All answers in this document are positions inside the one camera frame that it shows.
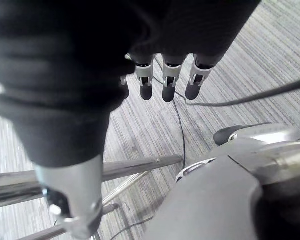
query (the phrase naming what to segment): black cable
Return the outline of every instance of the black cable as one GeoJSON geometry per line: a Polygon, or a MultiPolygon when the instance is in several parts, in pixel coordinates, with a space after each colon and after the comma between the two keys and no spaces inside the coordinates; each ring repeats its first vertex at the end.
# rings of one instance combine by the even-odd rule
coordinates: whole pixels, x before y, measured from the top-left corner
{"type": "MultiPolygon", "coordinates": [[[[157,64],[159,65],[159,67],[161,68],[161,70],[163,69],[162,66],[160,65],[157,57],[154,58],[154,60],[157,62],[157,64]]],[[[160,84],[163,85],[163,83],[161,81],[159,81],[157,78],[154,77],[154,79],[159,82],[160,84]]],[[[300,80],[292,82],[292,83],[288,83],[286,85],[268,90],[268,91],[264,91],[264,92],[260,92],[257,93],[255,95],[251,95],[251,96],[247,96],[244,98],[240,98],[237,100],[232,100],[232,101],[226,101],[226,102],[219,102],[219,103],[188,103],[187,99],[181,95],[180,93],[178,93],[177,91],[175,92],[177,95],[179,95],[180,97],[183,98],[184,103],[188,106],[202,106],[202,107],[215,107],[215,108],[220,108],[220,107],[227,107],[227,106],[233,106],[233,105],[238,105],[238,104],[245,104],[245,103],[249,103],[252,101],[256,101],[256,100],[260,100],[260,99],[265,99],[265,98],[270,98],[270,97],[274,97],[280,94],[285,94],[285,93],[289,93],[292,91],[296,91],[300,89],[300,80]]]]}
{"type": "Polygon", "coordinates": [[[172,102],[173,102],[176,114],[178,116],[179,125],[180,125],[181,133],[182,133],[182,143],[183,143],[183,166],[182,166],[182,169],[185,169],[186,168],[186,140],[185,140],[185,133],[184,133],[184,128],[182,126],[181,117],[180,117],[179,110],[177,108],[176,102],[175,102],[175,100],[173,100],[172,102]]]}
{"type": "Polygon", "coordinates": [[[119,236],[119,235],[122,234],[123,232],[125,232],[125,231],[127,231],[127,230],[129,230],[129,229],[131,229],[131,228],[133,228],[133,227],[135,227],[135,226],[138,226],[138,225],[140,225],[140,224],[144,224],[144,223],[146,223],[146,222],[152,220],[154,217],[155,217],[155,216],[152,216],[152,217],[149,217],[149,218],[147,218],[147,219],[145,219],[145,220],[143,220],[143,221],[140,221],[140,222],[137,222],[137,223],[132,224],[132,225],[130,225],[130,226],[127,226],[126,228],[124,228],[124,229],[122,229],[121,231],[119,231],[116,235],[114,235],[110,240],[114,240],[117,236],[119,236]]]}

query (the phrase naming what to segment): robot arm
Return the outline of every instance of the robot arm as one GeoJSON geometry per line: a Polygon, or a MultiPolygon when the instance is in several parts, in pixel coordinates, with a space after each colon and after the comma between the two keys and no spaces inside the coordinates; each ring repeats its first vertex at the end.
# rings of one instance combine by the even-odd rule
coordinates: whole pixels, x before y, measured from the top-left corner
{"type": "Polygon", "coordinates": [[[162,53],[170,102],[194,53],[186,96],[196,98],[258,3],[0,1],[0,115],[13,122],[67,231],[86,239],[99,227],[109,116],[127,95],[121,76],[136,65],[150,99],[153,55],[162,53]]]}

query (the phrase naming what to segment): metal rod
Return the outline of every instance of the metal rod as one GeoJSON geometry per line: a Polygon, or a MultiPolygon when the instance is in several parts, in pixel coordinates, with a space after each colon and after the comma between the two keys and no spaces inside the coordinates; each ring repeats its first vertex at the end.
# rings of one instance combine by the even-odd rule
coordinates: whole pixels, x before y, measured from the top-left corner
{"type": "Polygon", "coordinates": [[[103,198],[102,204],[107,205],[110,203],[114,198],[119,196],[121,193],[123,193],[125,190],[130,188],[133,184],[138,182],[140,179],[142,179],[144,176],[148,175],[151,171],[146,171],[143,173],[138,173],[135,175],[132,175],[127,180],[125,180],[123,183],[121,183],[117,188],[112,190],[106,197],[103,198]]]}
{"type": "MultiPolygon", "coordinates": [[[[103,207],[103,215],[113,212],[114,210],[118,209],[118,207],[119,207],[119,205],[117,203],[110,204],[110,205],[103,207]]],[[[65,233],[66,233],[66,230],[62,227],[62,225],[57,225],[57,226],[50,227],[46,230],[36,232],[32,235],[22,237],[19,240],[49,240],[49,239],[53,239],[57,236],[65,234],[65,233]]],[[[98,238],[99,234],[98,233],[96,233],[96,234],[97,235],[95,236],[95,238],[92,238],[94,236],[91,237],[92,240],[100,239],[100,238],[98,238]]]]}
{"type": "Polygon", "coordinates": [[[106,182],[133,174],[144,173],[153,169],[180,163],[182,160],[182,156],[172,155],[148,157],[132,161],[105,162],[103,164],[102,181],[106,182]]]}
{"type": "MultiPolygon", "coordinates": [[[[132,161],[105,162],[102,181],[131,176],[180,163],[179,155],[149,157],[132,161]]],[[[22,171],[0,174],[0,207],[42,198],[41,186],[35,171],[22,171]]]]}

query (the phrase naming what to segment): metal bracket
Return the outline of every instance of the metal bracket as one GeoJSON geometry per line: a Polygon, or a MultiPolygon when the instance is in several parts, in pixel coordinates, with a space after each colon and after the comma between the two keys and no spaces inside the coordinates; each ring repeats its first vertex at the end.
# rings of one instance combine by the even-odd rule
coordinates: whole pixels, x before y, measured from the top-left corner
{"type": "Polygon", "coordinates": [[[204,84],[204,81],[208,78],[211,73],[213,67],[209,69],[201,69],[196,66],[196,61],[193,61],[190,71],[190,85],[194,85],[195,82],[199,82],[199,87],[204,84]]]}
{"type": "Polygon", "coordinates": [[[135,66],[135,73],[141,87],[150,87],[152,85],[152,78],[154,77],[153,62],[149,66],[135,66]]]}
{"type": "Polygon", "coordinates": [[[168,77],[173,78],[172,87],[175,88],[177,81],[180,76],[182,65],[179,66],[168,66],[167,64],[163,65],[163,84],[165,87],[168,87],[168,77]]]}

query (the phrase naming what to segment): striped carpet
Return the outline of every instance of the striped carpet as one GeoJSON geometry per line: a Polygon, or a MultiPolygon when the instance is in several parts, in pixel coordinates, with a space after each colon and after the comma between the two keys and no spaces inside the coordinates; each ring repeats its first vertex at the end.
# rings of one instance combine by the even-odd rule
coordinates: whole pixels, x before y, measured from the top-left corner
{"type": "MultiPolygon", "coordinates": [[[[182,68],[177,91],[184,94],[193,57],[182,68]]],[[[155,63],[154,75],[162,73],[155,63]]],[[[266,0],[254,12],[222,61],[204,83],[194,102],[224,102],[300,79],[300,0],[266,0]]],[[[105,162],[130,161],[149,156],[179,154],[182,135],[172,103],[162,98],[162,86],[153,81],[153,97],[143,101],[135,75],[127,76],[130,96],[111,115],[105,162]]],[[[185,133],[186,165],[214,148],[213,134],[233,125],[262,122],[296,125],[300,129],[300,91],[239,106],[206,108],[186,106],[175,98],[185,133]]],[[[153,216],[174,186],[181,165],[154,170],[114,202],[120,209],[105,216],[99,234],[109,240],[128,225],[153,216]]],[[[0,173],[31,170],[12,125],[0,118],[0,173]]],[[[103,185],[103,194],[123,179],[103,185]]],[[[51,227],[54,219],[43,199],[0,208],[0,240],[15,240],[51,227]]],[[[116,240],[141,239],[147,223],[116,240]]],[[[56,239],[71,240],[64,234],[56,239]]]]}

